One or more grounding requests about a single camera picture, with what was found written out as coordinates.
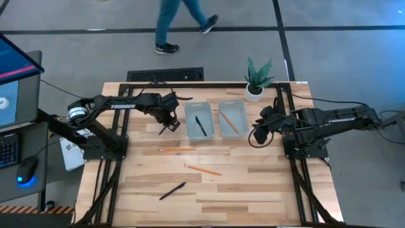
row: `computer monitor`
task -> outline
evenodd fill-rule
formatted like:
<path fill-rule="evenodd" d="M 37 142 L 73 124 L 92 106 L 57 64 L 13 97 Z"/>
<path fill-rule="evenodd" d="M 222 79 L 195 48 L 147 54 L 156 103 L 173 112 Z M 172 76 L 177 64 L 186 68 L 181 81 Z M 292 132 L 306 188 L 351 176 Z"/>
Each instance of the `computer monitor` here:
<path fill-rule="evenodd" d="M 44 73 L 44 69 L 0 34 L 0 85 Z"/>

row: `clear plastic container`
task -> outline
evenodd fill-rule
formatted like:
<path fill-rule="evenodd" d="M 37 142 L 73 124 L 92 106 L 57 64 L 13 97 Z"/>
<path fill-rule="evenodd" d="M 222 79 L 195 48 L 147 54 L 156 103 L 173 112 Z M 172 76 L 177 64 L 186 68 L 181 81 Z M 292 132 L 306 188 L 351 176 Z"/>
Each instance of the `clear plastic container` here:
<path fill-rule="evenodd" d="M 249 133 L 249 122 L 247 120 L 245 103 L 241 99 L 231 99 L 220 101 L 218 110 L 222 111 L 225 116 L 232 122 L 239 134 L 229 125 L 227 120 L 218 111 L 220 116 L 220 124 L 222 138 L 226 140 L 241 139 Z"/>
<path fill-rule="evenodd" d="M 187 125 L 187 135 L 192 142 L 207 141 L 214 138 L 215 126 L 213 112 L 208 102 L 187 103 L 184 107 L 185 124 Z M 199 124 L 198 117 L 207 136 L 204 136 Z"/>

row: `green leaves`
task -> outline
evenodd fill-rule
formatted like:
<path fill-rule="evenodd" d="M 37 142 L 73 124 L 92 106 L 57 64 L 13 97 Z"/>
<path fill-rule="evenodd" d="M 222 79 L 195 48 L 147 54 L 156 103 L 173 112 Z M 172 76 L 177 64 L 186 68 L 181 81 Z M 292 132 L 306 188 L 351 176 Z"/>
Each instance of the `green leaves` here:
<path fill-rule="evenodd" d="M 272 79 L 274 77 L 267 77 L 273 66 L 271 60 L 268 63 L 266 63 L 259 70 L 259 72 L 257 72 L 256 69 L 254 68 L 252 59 L 248 58 L 247 63 L 248 63 L 247 66 L 249 68 L 249 77 L 245 76 L 245 79 L 248 83 L 250 83 L 253 86 L 253 89 L 257 90 L 260 88 L 268 87 L 273 82 Z"/>

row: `wooden tabletop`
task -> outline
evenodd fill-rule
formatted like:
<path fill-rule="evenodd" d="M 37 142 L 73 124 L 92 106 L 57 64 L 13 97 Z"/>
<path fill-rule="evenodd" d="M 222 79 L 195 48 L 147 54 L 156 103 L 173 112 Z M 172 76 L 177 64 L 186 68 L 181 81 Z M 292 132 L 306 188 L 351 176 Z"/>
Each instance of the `wooden tabletop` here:
<path fill-rule="evenodd" d="M 103 95 L 117 96 L 119 85 L 105 83 Z M 291 87 L 294 94 L 311 97 L 307 84 L 293 82 Z M 244 99 L 243 88 L 183 88 L 175 91 L 181 97 L 194 97 L 193 102 L 208 101 L 211 104 L 215 138 L 208 142 L 189 142 L 185 125 L 185 101 L 180 101 L 177 108 L 181 126 L 176 132 L 166 130 L 160 136 L 158 133 L 162 125 L 153 117 L 131 111 L 128 124 L 129 147 L 121 168 L 113 226 L 299 225 L 292 174 L 289 161 L 284 155 L 281 135 L 275 134 L 272 144 L 263 149 L 250 147 L 247 137 L 238 141 L 221 138 L 219 101 L 243 99 L 251 127 L 260 118 L 260 111 L 272 104 L 277 95 L 276 90 L 266 89 L 259 103 L 248 103 Z M 165 95 L 170 90 L 146 89 L 144 92 Z M 311 100 L 295 98 L 294 103 L 297 109 L 313 107 Z M 97 120 L 110 128 L 113 114 L 113 111 L 105 111 Z M 197 150 L 159 151 L 159 148 L 168 147 L 193 147 Z M 329 168 L 316 158 L 307 161 L 315 195 L 332 216 L 342 220 Z M 185 164 L 222 175 L 185 168 Z M 92 204 L 98 165 L 99 161 L 85 164 L 76 202 L 77 220 L 83 217 Z M 162 195 L 182 182 L 187 184 L 159 201 Z M 304 202 L 307 202 L 304 193 L 303 196 Z M 107 197 L 102 221 L 106 219 L 108 202 Z M 306 209 L 307 218 L 311 220 L 307 203 Z"/>

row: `black shoe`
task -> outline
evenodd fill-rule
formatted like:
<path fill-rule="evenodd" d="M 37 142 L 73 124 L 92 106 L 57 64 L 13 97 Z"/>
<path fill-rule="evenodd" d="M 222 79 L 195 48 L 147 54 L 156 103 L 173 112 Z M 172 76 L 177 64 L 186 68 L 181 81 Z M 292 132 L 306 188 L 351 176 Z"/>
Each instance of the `black shoe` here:
<path fill-rule="evenodd" d="M 156 44 L 156 49 L 155 49 L 156 53 L 158 53 L 158 54 L 176 54 L 176 53 L 178 53 L 179 50 L 180 50 L 179 45 L 172 45 L 169 43 L 166 43 L 163 46 Z"/>
<path fill-rule="evenodd" d="M 205 26 L 201 27 L 201 34 L 205 35 L 218 23 L 218 15 L 214 15 L 208 18 L 208 23 Z"/>

